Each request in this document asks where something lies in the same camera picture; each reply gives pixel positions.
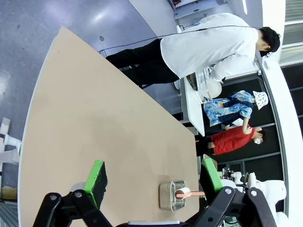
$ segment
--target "white bucket hat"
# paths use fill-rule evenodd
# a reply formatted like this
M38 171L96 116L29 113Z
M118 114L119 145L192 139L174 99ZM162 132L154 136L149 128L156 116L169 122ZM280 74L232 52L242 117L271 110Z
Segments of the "white bucket hat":
M268 104L268 96L265 92L253 91L258 109Z

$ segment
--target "red shirt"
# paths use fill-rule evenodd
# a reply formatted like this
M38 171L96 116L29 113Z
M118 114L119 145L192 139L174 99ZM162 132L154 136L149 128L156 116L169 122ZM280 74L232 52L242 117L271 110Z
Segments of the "red shirt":
M242 127L240 126L211 136L215 146L214 154L220 155L243 147L251 140L254 133L255 129L253 128L251 134L246 135L242 132Z

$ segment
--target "blue floral shirt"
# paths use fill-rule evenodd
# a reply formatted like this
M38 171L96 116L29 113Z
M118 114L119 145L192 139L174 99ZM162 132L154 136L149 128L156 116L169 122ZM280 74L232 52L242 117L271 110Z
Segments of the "blue floral shirt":
M233 94L232 97L239 99L241 102L255 102L255 97L244 90ZM252 113L252 109L250 107L247 107L240 103L226 108L220 106L220 104L227 102L229 102L228 98L217 98L212 102L204 104L204 111L209 118L210 126L220 124L221 122L219 121L218 117L228 114L239 113L243 117L250 118L250 115Z

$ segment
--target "person in red shirt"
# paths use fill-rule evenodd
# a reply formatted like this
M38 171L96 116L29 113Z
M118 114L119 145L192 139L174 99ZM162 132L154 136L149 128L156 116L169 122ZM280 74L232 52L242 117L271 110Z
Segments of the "person in red shirt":
M196 142L197 156L221 155L246 145L249 141L254 140L255 143L261 144L266 141L267 131L260 127L251 128L248 126L247 132L244 134L242 127L236 127L226 131L216 133L212 136L206 136L202 140Z

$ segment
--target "hand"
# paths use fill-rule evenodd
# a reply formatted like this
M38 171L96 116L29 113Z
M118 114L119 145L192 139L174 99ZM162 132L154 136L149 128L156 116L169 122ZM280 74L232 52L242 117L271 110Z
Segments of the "hand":
M245 131L243 131L243 133L245 135L251 134L251 132L252 132L252 128L251 127L248 127Z
M214 148L214 143L213 142L208 143L207 148Z

